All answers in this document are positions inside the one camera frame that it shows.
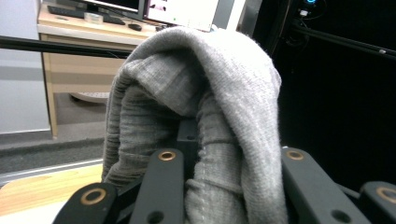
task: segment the wooden desk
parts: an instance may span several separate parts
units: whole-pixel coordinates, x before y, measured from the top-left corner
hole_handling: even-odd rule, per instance
[[[78,189],[101,181],[102,165],[15,180],[0,189],[0,217],[65,202]]]
[[[104,23],[95,25],[83,19],[53,15],[42,5],[37,30],[40,39],[132,51],[149,36],[155,27],[141,24],[142,31],[126,25]],[[122,59],[43,53],[44,70],[52,135],[58,135],[55,101],[56,92],[109,92],[112,80],[123,63]]]

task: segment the towel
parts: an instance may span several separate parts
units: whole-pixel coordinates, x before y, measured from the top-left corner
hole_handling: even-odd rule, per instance
[[[198,122],[199,161],[186,182],[186,222],[286,223],[277,130],[281,79],[237,32],[169,28],[115,77],[106,112],[103,181],[121,188],[171,147],[179,121]]]

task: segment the computer mouse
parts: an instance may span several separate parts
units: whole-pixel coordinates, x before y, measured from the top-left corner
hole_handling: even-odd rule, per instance
[[[136,31],[142,31],[142,26],[136,23],[128,24],[128,27]]]

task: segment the fabric fold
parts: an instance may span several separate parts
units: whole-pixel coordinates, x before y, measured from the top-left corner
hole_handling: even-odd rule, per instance
[[[103,180],[121,188],[196,118],[199,161],[187,181],[190,223],[286,223],[277,131],[280,77],[237,32],[171,28],[128,57],[106,114]]]

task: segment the keyboard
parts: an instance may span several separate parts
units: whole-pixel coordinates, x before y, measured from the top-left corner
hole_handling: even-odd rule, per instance
[[[76,10],[72,10],[72,9],[66,9],[66,8],[62,8],[62,7],[52,7],[52,6],[48,6],[48,9],[49,9],[50,14],[84,19],[83,11],[76,11]],[[108,22],[108,23],[113,23],[113,24],[118,24],[118,25],[125,25],[125,22],[123,22],[119,18],[110,17],[109,15],[106,15],[106,14],[99,14],[99,15],[103,16],[103,22]]]

